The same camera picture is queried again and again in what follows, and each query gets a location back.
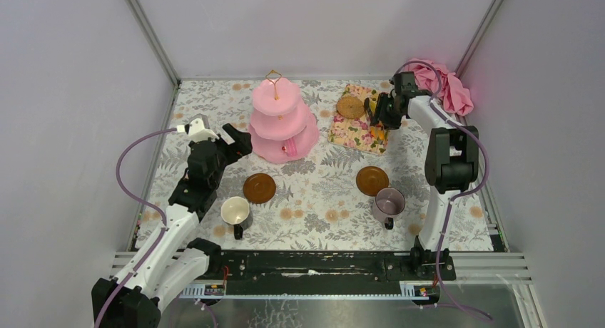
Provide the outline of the yellow cake piece toy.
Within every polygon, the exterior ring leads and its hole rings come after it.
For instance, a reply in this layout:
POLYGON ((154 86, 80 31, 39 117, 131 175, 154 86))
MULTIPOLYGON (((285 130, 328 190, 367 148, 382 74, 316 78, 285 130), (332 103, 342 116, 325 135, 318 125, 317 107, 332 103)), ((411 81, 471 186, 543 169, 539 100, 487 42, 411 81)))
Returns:
POLYGON ((373 102, 368 102, 364 104, 365 111, 369 117, 373 117, 375 115, 375 107, 376 104, 373 102))

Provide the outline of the pink cake slice toy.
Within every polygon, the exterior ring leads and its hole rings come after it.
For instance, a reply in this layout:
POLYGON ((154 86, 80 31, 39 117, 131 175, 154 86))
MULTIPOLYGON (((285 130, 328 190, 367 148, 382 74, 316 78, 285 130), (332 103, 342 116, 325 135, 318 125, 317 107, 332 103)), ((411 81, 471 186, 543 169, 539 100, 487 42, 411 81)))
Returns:
POLYGON ((296 142, 292 139, 288 139, 283 142, 282 150, 289 158, 294 158, 298 155, 296 142))

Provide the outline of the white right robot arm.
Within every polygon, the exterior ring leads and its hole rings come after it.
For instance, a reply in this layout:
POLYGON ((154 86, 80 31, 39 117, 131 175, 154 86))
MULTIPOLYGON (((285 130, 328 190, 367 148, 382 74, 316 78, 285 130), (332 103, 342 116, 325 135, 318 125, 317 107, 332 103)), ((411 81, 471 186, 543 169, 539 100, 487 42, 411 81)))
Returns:
POLYGON ((370 124, 398 129, 403 118, 411 118, 429 136, 424 163, 425 179, 430 186, 427 219, 410 250, 408 267, 413 276, 425 280, 446 261, 452 200, 466 192, 479 172, 478 130, 452 119, 433 99, 432 93, 420 89, 411 71, 396 73, 390 83, 393 90, 381 93, 375 106, 365 101, 370 124))

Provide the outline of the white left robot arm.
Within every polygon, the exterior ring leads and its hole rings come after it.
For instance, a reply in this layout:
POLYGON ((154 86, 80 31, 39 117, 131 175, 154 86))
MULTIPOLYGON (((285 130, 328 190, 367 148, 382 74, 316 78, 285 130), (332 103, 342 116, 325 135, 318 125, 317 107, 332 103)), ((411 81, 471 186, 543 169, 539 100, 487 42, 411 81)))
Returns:
POLYGON ((197 238, 182 256, 173 256, 215 202, 226 167, 253 151, 249 133, 229 123, 222 128, 232 143, 201 122, 173 129, 190 140, 187 167, 145 244, 113 278, 93 286, 95 327, 157 327, 166 307, 195 278, 219 274, 220 246, 213 242, 197 238))

